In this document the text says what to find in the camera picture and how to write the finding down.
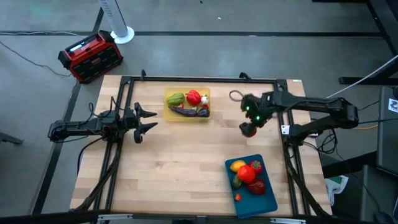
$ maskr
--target red portable battery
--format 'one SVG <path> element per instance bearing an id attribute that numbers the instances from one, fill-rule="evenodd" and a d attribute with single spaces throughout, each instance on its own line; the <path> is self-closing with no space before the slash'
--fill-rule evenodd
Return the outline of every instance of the red portable battery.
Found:
<path id="1" fill-rule="evenodd" d="M 100 30 L 60 51 L 58 60 L 80 83 L 87 84 L 120 65 L 123 57 L 109 32 Z"/>

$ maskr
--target gray floor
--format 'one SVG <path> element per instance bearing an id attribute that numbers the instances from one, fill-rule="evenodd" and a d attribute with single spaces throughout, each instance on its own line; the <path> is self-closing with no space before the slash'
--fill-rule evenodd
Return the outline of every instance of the gray floor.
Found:
<path id="1" fill-rule="evenodd" d="M 49 5 L 46 0 L 0 1 L 6 5 L 0 9 L 5 15 L 0 18 L 8 21 L 1 23 L 0 30 L 90 31 L 99 9 L 94 0 L 52 1 Z M 126 24 L 137 31 L 377 31 L 364 4 L 311 0 L 118 2 Z M 37 13 L 44 9 L 49 13 Z M 106 19 L 101 28 L 110 30 Z M 78 39 L 0 36 L 0 41 L 14 50 L 64 74 L 68 71 L 57 60 L 58 51 Z M 365 38 L 136 36 L 119 49 L 124 62 L 112 74 L 138 75 L 145 69 L 148 75 L 236 77 L 246 72 L 253 78 L 301 79 L 306 94 L 318 97 L 343 88 L 338 77 L 363 77 L 391 57 L 384 40 Z M 25 215 L 30 213 L 49 156 L 48 127 L 62 117 L 75 81 L 35 67 L 1 46 L 0 59 L 0 131 L 25 139 L 21 146 L 0 144 L 0 216 Z M 87 104 L 96 103 L 101 82 L 100 78 L 81 87 L 72 120 L 87 118 Z M 357 86 L 340 96 L 360 108 L 378 99 L 379 87 Z M 360 112 L 363 121 L 377 116 L 377 106 Z M 377 129 L 337 130 L 339 153 L 348 159 L 376 150 L 376 134 Z M 85 140 L 64 144 L 43 212 L 68 210 L 77 155 L 85 144 Z"/>

